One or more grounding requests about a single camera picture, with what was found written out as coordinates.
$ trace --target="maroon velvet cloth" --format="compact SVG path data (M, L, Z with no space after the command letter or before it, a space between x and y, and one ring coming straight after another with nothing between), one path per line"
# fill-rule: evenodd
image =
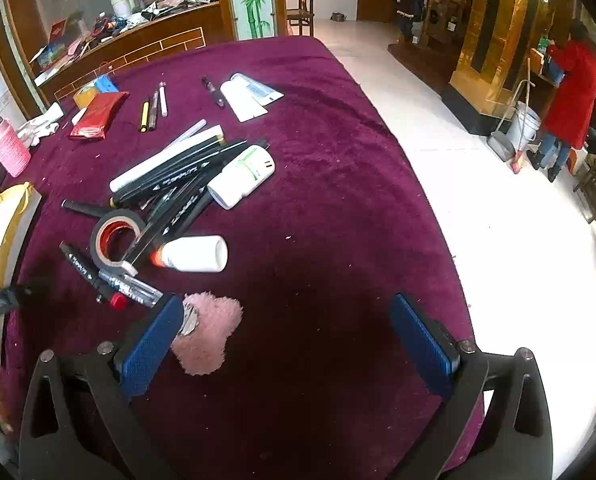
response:
M219 86L234 72L284 97L266 115L239 123L200 83L206 75ZM227 140L268 139L276 172L233 210L212 204L193 224L192 234L227 240L223 272L145 263L139 278L179 294L237 298L242 322L217 372L187 376L169 353L133 410L183 478L384 478L439 403L390 326L392 297L404 291L454 337L473 335L451 254L395 137L342 65L310 38L222 44L113 80L130 96L107 139L70 140L69 123L42 140L21 177L6 182L28 180L44 199L18 281L50 275L54 284L45 301L8 322L4 380L14 419L43 349L92 351L145 312L95 302L58 247L65 240L85 249L95 220L60 202L107 203L111 179L205 118ZM162 80L169 117L142 134L142 103ZM481 404L475 413L453 464L473 443Z

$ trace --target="white marker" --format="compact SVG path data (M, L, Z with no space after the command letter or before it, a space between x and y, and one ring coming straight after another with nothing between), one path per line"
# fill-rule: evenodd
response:
M165 83L161 82L159 85L160 87L160 111L162 112L163 117L167 117L167 101L165 99Z

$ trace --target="bag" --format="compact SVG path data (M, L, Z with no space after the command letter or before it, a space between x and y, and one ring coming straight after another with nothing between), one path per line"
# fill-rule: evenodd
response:
M69 134L70 139L104 139L114 114L129 92L98 94Z

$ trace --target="screw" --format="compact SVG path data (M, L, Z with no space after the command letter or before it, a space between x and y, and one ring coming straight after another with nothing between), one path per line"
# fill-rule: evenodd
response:
M111 341L103 341L98 345L98 353L100 355L107 355L114 349L114 344Z
M471 339L463 339L458 342L460 350L466 354L473 354L476 351L476 345Z
M43 352L40 354L40 360L41 360L43 363L48 363L48 362L49 362L49 361L51 361L53 358L54 358L54 351L53 351L53 350L50 350L50 349L47 349L47 350L43 351Z
M534 353L529 348L522 347L520 350L520 357L525 361L531 361L534 358Z

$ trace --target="white bottle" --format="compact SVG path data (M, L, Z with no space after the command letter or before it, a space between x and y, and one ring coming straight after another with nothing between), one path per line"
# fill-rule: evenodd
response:
M221 236L189 236L164 244L152 263L182 272L221 272L227 265L227 244Z
M274 159L265 148L249 146L211 180L207 189L220 206L231 209L267 180L275 169Z

